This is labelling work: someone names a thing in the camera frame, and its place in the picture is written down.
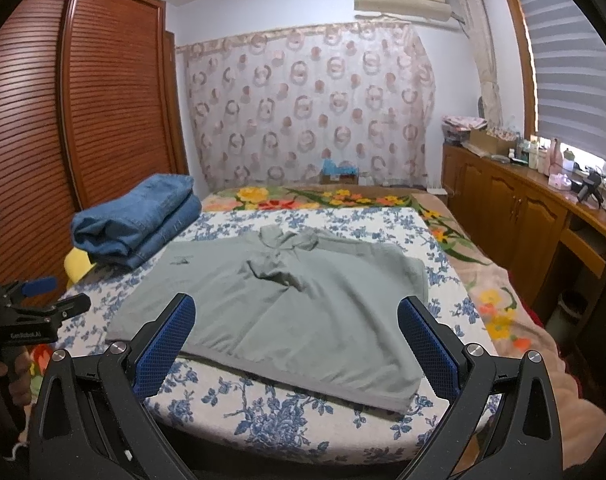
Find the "left hand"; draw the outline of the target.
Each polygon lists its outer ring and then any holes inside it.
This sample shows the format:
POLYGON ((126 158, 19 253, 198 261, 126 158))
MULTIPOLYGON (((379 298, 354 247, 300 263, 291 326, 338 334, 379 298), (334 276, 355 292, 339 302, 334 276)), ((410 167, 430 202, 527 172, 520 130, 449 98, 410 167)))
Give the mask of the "left hand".
POLYGON ((0 377, 6 376, 11 372, 14 379, 9 384, 8 391, 14 405, 24 408, 32 402, 32 392, 30 391, 30 367, 32 359, 25 347, 14 347, 18 352, 13 363, 10 366, 0 361, 0 377))

